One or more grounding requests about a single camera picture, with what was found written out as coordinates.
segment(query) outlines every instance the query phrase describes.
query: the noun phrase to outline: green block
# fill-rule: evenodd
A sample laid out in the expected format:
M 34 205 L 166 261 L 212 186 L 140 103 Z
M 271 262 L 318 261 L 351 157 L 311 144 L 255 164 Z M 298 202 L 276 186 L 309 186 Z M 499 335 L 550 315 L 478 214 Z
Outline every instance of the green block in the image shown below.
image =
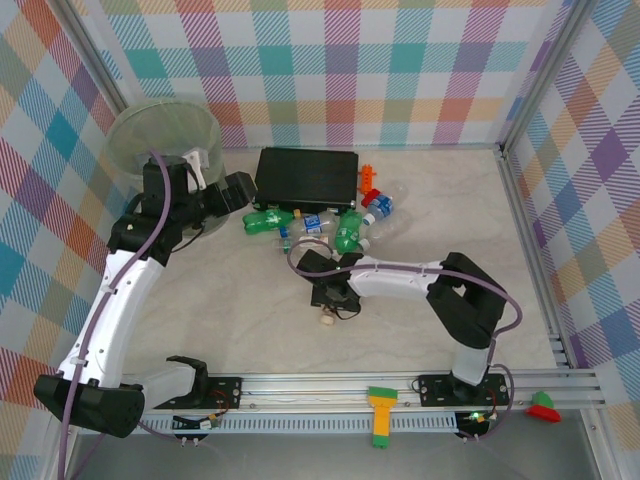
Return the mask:
M 389 437 L 385 437 L 384 435 L 374 435 L 373 446 L 375 448 L 387 448 L 389 446 Z
M 393 388 L 369 387 L 370 397 L 398 398 L 398 391 Z
M 543 391 L 534 393 L 533 397 L 531 398 L 531 403 L 553 410 L 553 400 L 551 400 L 551 397 Z

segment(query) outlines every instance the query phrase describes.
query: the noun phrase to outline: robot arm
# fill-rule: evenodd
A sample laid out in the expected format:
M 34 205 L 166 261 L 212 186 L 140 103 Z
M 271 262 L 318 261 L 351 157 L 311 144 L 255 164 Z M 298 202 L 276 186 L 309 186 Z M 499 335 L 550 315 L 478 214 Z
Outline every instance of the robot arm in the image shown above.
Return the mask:
M 203 395 L 206 365 L 186 357 L 171 357 L 161 369 L 141 376 L 123 376 L 125 354 L 135 322 L 156 280 L 164 270 L 172 249 L 182 241 L 187 228 L 202 228 L 204 222 L 247 205 L 256 188 L 242 172 L 224 179 L 224 186 L 204 186 L 195 175 L 192 161 L 166 157 L 171 197 L 169 216 L 160 235 L 137 260 L 116 290 L 110 292 L 88 344 L 88 353 L 79 360 L 80 345 L 87 335 L 89 321 L 56 375 L 40 375 L 35 396 L 61 419 L 74 371 L 83 364 L 71 413 L 71 424 L 126 437 L 137 426 L 142 413 L 165 401 L 192 395 L 197 403 Z M 194 181 L 189 187 L 189 174 Z M 141 211 L 129 209 L 112 227 L 105 273 L 88 318 L 109 292 L 112 279 L 123 265 L 150 238 L 158 224 L 164 204 L 164 180 L 159 166 L 149 161 L 143 168 Z
M 314 297 L 318 303 L 332 309 L 357 312 L 360 310 L 361 297 L 381 295 L 418 301 L 426 299 L 458 344 L 451 370 L 452 388 L 461 398 L 472 396 L 473 388 L 482 382 L 486 374 L 493 333 L 506 301 L 473 282 L 419 272 L 422 269 L 453 270 L 504 289 L 461 253 L 450 253 L 441 262 L 408 264 L 385 262 L 359 253 L 344 255 L 336 262 L 309 250 L 300 260 L 298 268 L 314 273 L 362 265 L 379 268 L 356 268 L 330 277 L 307 277 L 314 284 Z M 457 290 L 461 287 L 464 287 L 462 294 Z

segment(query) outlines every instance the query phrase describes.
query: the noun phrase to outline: plastic bottle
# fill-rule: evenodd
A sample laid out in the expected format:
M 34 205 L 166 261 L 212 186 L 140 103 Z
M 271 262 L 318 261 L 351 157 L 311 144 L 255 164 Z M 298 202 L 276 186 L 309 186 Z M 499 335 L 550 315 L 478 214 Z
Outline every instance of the plastic bottle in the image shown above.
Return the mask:
M 291 223 L 291 220 L 293 220 L 293 213 L 283 212 L 277 208 L 249 213 L 242 217 L 244 231 L 247 232 L 247 235 L 286 227 Z
M 362 199 L 362 206 L 367 209 L 362 219 L 365 225 L 391 215 L 393 209 L 398 208 L 409 195 L 407 186 L 397 181 L 389 183 L 383 192 L 374 188 Z
M 336 232 L 336 250 L 340 255 L 358 248 L 361 224 L 362 215 L 355 210 L 349 210 L 340 217 L 340 225 Z
M 371 225 L 365 238 L 360 240 L 360 248 L 366 252 L 371 246 L 385 243 L 409 230 L 413 217 L 406 210 L 396 210 L 389 218 Z
M 336 216 L 331 212 L 322 212 L 317 215 L 306 215 L 301 218 L 296 217 L 296 219 L 285 228 L 285 235 L 282 234 L 282 228 L 280 229 L 280 235 L 282 237 L 296 239 L 303 235 L 333 236 L 337 228 L 338 220 Z

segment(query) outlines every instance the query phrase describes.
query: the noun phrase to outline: white floor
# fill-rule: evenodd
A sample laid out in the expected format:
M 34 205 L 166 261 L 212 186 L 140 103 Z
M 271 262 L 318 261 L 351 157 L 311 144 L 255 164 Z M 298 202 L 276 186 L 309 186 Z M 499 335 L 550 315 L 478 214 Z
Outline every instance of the white floor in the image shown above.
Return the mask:
M 403 208 L 409 232 L 370 254 L 428 262 L 468 255 L 520 302 L 522 325 L 498 341 L 495 360 L 511 368 L 555 362 L 511 212 L 490 150 L 363 151 L 375 185 L 410 188 Z M 224 155 L 227 172 L 255 173 L 259 151 Z M 426 301 L 362 300 L 362 313 L 333 327 L 309 306 L 311 285 L 297 277 L 271 242 L 247 236 L 233 214 L 217 232 L 171 257 L 133 334 L 125 372 L 140 373 L 167 356 L 204 360 L 210 372 L 283 373 L 448 369 L 454 341 Z M 507 307 L 500 325 L 511 322 Z

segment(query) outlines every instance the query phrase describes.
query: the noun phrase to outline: white cable tie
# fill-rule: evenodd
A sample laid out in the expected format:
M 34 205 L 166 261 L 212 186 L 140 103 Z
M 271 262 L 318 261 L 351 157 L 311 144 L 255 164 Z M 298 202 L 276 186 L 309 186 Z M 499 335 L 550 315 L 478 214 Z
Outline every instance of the white cable tie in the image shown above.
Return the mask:
M 71 357 L 71 360 L 69 360 L 69 363 L 71 365 L 82 365 L 84 367 L 87 364 L 87 360 L 80 357 Z

